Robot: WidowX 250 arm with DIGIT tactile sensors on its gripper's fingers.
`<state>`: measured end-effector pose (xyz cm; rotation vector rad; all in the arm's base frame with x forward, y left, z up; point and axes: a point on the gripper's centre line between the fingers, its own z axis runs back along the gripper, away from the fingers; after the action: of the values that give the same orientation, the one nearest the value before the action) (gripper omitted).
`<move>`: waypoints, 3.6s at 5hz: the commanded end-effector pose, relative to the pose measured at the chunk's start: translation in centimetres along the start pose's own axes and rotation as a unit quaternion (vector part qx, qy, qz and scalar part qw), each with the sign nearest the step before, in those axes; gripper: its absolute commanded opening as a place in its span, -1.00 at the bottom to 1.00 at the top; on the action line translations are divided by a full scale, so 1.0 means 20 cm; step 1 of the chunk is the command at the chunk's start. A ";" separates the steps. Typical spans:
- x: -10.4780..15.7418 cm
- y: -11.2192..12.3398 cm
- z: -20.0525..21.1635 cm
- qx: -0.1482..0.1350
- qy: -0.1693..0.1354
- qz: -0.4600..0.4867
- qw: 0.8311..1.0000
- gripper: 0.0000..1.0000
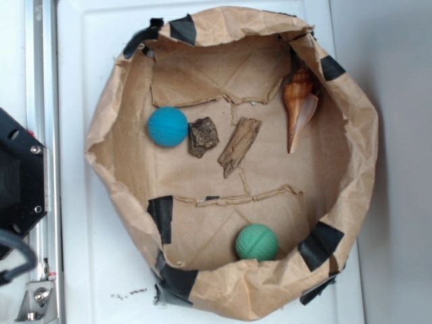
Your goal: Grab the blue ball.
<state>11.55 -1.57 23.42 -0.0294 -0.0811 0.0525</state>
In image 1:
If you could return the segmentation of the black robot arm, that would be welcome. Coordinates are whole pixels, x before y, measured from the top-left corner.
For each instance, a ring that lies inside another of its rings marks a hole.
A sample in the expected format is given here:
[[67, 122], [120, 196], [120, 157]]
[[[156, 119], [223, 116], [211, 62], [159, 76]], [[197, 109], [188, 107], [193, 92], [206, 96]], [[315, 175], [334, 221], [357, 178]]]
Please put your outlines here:
[[20, 238], [47, 213], [45, 147], [1, 110], [1, 229]]

